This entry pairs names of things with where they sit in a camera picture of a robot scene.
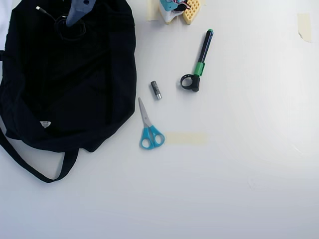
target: battery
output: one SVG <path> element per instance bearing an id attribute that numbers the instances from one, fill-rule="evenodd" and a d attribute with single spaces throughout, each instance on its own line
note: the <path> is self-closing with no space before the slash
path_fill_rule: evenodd
<path id="1" fill-rule="evenodd" d="M 153 88 L 153 91 L 157 97 L 158 100 L 161 99 L 161 93 L 160 93 L 160 89 L 159 89 L 159 86 L 157 85 L 156 81 L 152 81 L 151 82 L 151 86 Z"/>

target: marker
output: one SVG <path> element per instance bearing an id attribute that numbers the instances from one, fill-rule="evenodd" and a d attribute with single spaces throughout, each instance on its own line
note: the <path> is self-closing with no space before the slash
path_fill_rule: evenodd
<path id="1" fill-rule="evenodd" d="M 184 75 L 181 80 L 180 84 L 181 86 L 186 89 L 186 90 L 193 90 L 195 92 L 199 91 L 199 82 L 200 82 L 200 76 L 202 76 L 204 68 L 205 68 L 205 59 L 207 56 L 207 52 L 211 43 L 211 40 L 213 38 L 214 31 L 212 29 L 209 29 L 206 33 L 206 37 L 204 40 L 203 47 L 201 49 L 201 53 L 196 65 L 196 69 L 193 75 Z M 189 86 L 184 86 L 183 81 L 186 78 L 191 78 L 192 79 L 192 84 Z"/>

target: yellow plastic piece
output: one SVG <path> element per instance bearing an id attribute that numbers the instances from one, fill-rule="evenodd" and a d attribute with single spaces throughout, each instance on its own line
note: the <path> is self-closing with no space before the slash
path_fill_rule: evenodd
<path id="1" fill-rule="evenodd" d="M 200 10 L 201 3 L 200 0 L 188 0 L 187 3 L 190 5 L 190 9 L 184 11 L 183 17 L 187 24 L 191 24 Z"/>

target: black strap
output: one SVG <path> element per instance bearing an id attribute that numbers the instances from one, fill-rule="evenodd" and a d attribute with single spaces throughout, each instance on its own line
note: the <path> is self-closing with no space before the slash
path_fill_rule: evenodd
<path id="1" fill-rule="evenodd" d="M 185 86 L 183 85 L 183 81 L 187 78 L 191 79 L 191 84 L 189 86 Z M 181 80 L 180 80 L 180 84 L 181 86 L 186 89 L 186 90 L 192 90 L 194 92 L 199 91 L 199 83 L 200 83 L 200 77 L 199 75 L 184 75 Z"/>
<path id="2" fill-rule="evenodd" d="M 63 159 L 62 164 L 62 170 L 60 175 L 56 179 L 50 179 L 45 177 L 43 174 L 36 171 L 34 168 L 32 168 L 27 162 L 25 162 L 20 155 L 17 153 L 17 151 L 13 148 L 13 146 L 9 143 L 5 135 L 3 134 L 2 130 L 0 129 L 0 145 L 6 150 L 6 152 L 24 169 L 26 169 L 28 172 L 32 173 L 35 177 L 42 180 L 46 183 L 52 183 L 58 180 L 61 180 L 64 178 L 73 167 L 77 157 L 79 150 L 66 152 Z"/>

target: scissor blade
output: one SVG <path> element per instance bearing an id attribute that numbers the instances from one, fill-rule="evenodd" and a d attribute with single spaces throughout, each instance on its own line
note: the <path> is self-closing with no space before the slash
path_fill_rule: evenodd
<path id="1" fill-rule="evenodd" d="M 144 123 L 144 127 L 148 126 L 151 127 L 152 123 L 149 119 L 148 113 L 146 112 L 146 109 L 144 107 L 144 104 L 142 102 L 142 99 L 139 97 L 139 105 L 140 105 L 140 110 L 141 110 L 141 115 Z"/>

